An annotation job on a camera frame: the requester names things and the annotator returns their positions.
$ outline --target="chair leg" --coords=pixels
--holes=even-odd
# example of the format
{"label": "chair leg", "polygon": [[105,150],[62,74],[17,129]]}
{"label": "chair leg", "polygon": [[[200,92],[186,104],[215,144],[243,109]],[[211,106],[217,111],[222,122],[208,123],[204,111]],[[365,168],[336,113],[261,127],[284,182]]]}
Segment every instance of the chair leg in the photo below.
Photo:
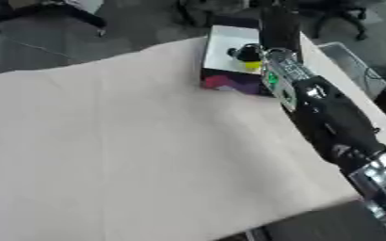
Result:
{"label": "chair leg", "polygon": [[106,21],[101,17],[70,5],[66,5],[64,8],[73,18],[79,21],[91,24],[99,29],[104,29],[106,27]]}
{"label": "chair leg", "polygon": [[348,12],[341,12],[340,17],[357,27],[359,34],[357,35],[356,40],[365,40],[367,38],[366,28],[358,18]]}
{"label": "chair leg", "polygon": [[22,7],[22,8],[16,8],[16,9],[11,9],[11,8],[0,8],[0,23],[17,19],[23,16],[28,16],[32,14],[36,14],[43,10],[44,7],[41,4],[35,4],[27,7]]}
{"label": "chair leg", "polygon": [[323,25],[325,25],[327,21],[332,17],[333,15],[331,13],[327,13],[323,15],[319,20],[317,20],[316,24],[314,24],[314,39],[320,38],[320,32],[322,31]]}
{"label": "chair leg", "polygon": [[182,15],[182,18],[188,24],[190,24],[192,26],[196,26],[197,25],[196,21],[193,19],[193,17],[190,15],[190,13],[185,8],[185,5],[182,3],[182,0],[177,0],[177,2],[175,3],[175,7],[177,8],[177,10],[180,13],[180,15]]}

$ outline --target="yellow object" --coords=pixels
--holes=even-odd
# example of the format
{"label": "yellow object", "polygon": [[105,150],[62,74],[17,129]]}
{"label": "yellow object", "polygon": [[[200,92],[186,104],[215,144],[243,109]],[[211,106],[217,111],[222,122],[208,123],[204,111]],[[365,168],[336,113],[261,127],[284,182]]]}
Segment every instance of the yellow object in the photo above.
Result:
{"label": "yellow object", "polygon": [[249,71],[255,71],[256,69],[260,68],[262,66],[261,61],[256,61],[256,62],[244,62],[246,69]]}

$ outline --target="chair wheel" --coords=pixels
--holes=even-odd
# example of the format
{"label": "chair wheel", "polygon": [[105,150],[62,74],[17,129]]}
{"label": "chair wheel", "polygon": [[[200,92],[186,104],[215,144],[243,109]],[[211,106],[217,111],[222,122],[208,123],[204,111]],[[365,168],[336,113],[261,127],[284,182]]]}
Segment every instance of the chair wheel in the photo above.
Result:
{"label": "chair wheel", "polygon": [[360,20],[365,20],[367,18],[366,12],[362,11],[361,13],[359,13],[359,15],[357,15],[357,18],[359,18]]}
{"label": "chair wheel", "polygon": [[367,35],[365,33],[361,33],[356,37],[357,41],[365,40],[367,39]]}
{"label": "chair wheel", "polygon": [[106,30],[101,28],[101,29],[98,29],[98,32],[97,32],[97,35],[99,38],[103,37],[104,35],[106,34]]}

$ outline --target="office chair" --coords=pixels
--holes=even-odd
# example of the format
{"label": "office chair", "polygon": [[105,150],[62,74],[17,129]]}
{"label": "office chair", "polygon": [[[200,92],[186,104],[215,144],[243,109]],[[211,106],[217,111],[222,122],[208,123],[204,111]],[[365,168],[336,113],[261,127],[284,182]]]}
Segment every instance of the office chair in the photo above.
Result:
{"label": "office chair", "polygon": [[[367,38],[366,28],[362,24],[362,20],[366,18],[366,8],[353,3],[353,0],[321,0],[316,3],[299,2],[298,7],[301,12],[318,11],[323,13],[314,25],[314,39],[320,37],[323,26],[332,18],[341,18],[353,24],[359,31],[356,40],[365,40]],[[350,13],[352,11],[359,12],[357,17]]]}
{"label": "office chair", "polygon": [[13,8],[8,0],[0,0],[0,23],[46,11],[62,13],[81,22],[91,24],[98,28],[99,37],[105,34],[106,21],[103,18],[67,4],[64,0],[39,1],[20,8]]}

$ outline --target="white tablecloth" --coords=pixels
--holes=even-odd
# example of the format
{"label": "white tablecloth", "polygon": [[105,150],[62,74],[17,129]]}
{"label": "white tablecloth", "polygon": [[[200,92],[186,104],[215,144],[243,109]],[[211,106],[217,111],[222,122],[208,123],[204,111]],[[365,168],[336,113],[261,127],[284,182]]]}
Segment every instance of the white tablecloth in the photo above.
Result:
{"label": "white tablecloth", "polygon": [[[211,240],[354,199],[276,100],[199,88],[204,43],[0,74],[0,241]],[[303,49],[386,143],[386,117]]]}

